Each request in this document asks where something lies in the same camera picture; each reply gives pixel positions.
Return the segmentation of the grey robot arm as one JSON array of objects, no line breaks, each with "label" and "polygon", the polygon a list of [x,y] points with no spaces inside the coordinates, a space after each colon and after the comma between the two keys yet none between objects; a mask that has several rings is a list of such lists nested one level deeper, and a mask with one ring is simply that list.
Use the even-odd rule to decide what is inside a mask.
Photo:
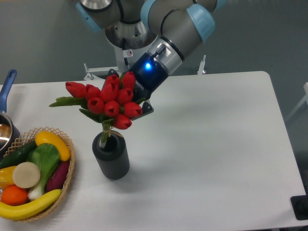
[{"label": "grey robot arm", "polygon": [[134,99],[151,94],[215,29],[212,12],[223,0],[79,0],[76,9],[92,31],[104,31],[117,71],[132,71]]}]

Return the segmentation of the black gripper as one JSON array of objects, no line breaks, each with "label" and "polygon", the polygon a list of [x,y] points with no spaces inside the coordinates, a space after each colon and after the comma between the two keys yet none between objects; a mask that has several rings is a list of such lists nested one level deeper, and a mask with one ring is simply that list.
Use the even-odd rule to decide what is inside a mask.
[{"label": "black gripper", "polygon": [[[135,76],[135,87],[133,90],[133,100],[145,98],[149,99],[152,93],[166,80],[168,73],[165,69],[148,53],[144,53],[141,58],[129,69]],[[114,69],[110,69],[105,79],[104,85],[115,83],[120,85],[118,73]],[[132,118],[137,120],[141,117],[154,112],[150,101],[144,101],[141,104],[142,114]]]}]

